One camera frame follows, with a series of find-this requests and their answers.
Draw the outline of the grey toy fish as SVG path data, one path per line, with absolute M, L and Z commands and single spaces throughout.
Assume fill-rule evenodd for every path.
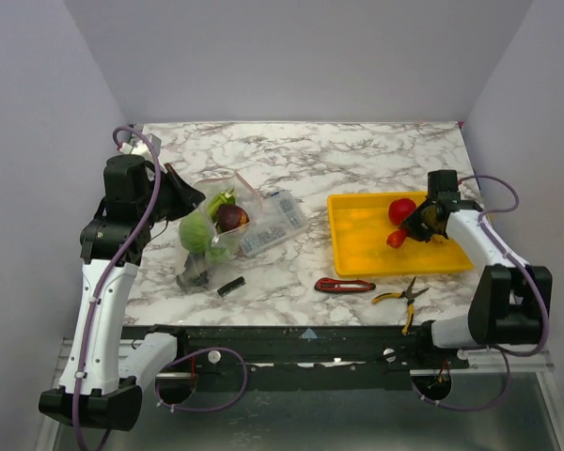
M 204 254 L 184 254 L 177 257 L 175 280 L 182 292 L 207 289 L 210 284 L 209 264 Z

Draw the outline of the clear zip top bag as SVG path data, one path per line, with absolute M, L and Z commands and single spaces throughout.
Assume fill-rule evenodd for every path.
M 240 252 L 241 238 L 246 233 L 249 226 L 252 226 L 262 213 L 263 210 L 262 196 L 258 194 L 256 189 L 253 188 L 249 184 L 249 182 L 237 171 L 228 171 L 225 173 L 224 176 L 219 178 L 199 180 L 193 185 L 193 187 L 198 189 L 206 196 L 205 201 L 195 211 L 199 211 L 203 215 L 208 225 L 210 226 L 212 233 L 211 246 L 230 246 L 233 243 L 235 243 L 238 245 L 238 251 L 236 253 L 237 255 Z M 235 205 L 242 207 L 248 213 L 250 222 L 235 230 L 223 233 L 218 229 L 216 223 L 213 222 L 212 219 L 209 217 L 207 213 L 207 207 L 210 204 L 211 200 L 217 194 L 230 188 L 235 189 L 235 196 L 236 196 Z M 179 227 L 178 227 L 178 238 L 175 242 L 175 249 L 176 249 L 176 260 L 177 257 L 180 255 L 190 254 L 189 251 L 187 251 L 180 245 Z M 210 284 L 207 289 L 202 289 L 202 290 L 219 288 L 223 284 L 227 283 L 230 277 L 226 275 L 225 265 L 228 264 L 229 261 L 217 265 L 211 264 L 209 260 L 207 261 L 209 264 Z

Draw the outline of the dark red onion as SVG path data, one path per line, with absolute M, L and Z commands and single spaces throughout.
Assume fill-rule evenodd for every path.
M 235 230 L 249 222 L 248 213 L 238 205 L 221 205 L 215 213 L 215 223 L 223 233 Z

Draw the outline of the red tomato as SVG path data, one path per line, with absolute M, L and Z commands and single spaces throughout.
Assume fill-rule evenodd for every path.
M 417 208 L 416 203 L 410 198 L 399 198 L 394 200 L 388 208 L 388 218 L 392 224 L 398 226 L 409 217 Z

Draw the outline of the red chili pepper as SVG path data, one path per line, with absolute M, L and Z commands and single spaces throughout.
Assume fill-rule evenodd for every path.
M 401 248 L 408 236 L 409 232 L 406 229 L 398 228 L 387 236 L 386 244 L 393 249 Z

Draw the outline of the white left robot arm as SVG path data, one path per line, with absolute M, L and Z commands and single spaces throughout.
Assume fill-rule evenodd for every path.
M 137 155 L 110 158 L 103 181 L 105 195 L 80 235 L 82 299 L 70 359 L 57 387 L 40 394 L 39 411 L 68 426 L 129 431 L 157 372 L 181 370 L 190 357 L 175 334 L 156 330 L 119 359 L 133 281 L 151 228 L 187 216 L 205 196 L 170 164 L 157 168 Z

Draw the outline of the green grape bunch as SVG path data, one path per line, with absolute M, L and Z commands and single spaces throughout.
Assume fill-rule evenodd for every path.
M 230 246 L 211 246 L 205 253 L 206 259 L 213 265 L 222 264 L 235 257 L 238 245 L 233 243 Z

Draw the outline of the green celery stalk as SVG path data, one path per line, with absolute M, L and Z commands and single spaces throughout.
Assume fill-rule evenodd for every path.
M 219 208 L 223 205 L 235 205 L 236 196 L 235 189 L 226 189 L 223 192 L 217 194 L 210 202 L 207 207 L 207 213 L 213 222 L 216 221 L 216 215 Z

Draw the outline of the green cabbage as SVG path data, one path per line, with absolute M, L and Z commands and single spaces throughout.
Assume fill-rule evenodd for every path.
M 211 247 L 212 231 L 199 211 L 180 221 L 180 245 L 192 254 L 204 254 Z

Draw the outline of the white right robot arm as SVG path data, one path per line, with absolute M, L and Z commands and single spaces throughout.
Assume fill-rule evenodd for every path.
M 455 241 L 479 276 L 466 314 L 417 329 L 414 357 L 426 368 L 457 349 L 495 348 L 530 357 L 543 350 L 549 334 L 552 274 L 518 256 L 493 229 L 490 213 L 462 198 L 461 183 L 454 170 L 430 172 L 425 200 L 400 226 L 415 241 L 435 235 Z

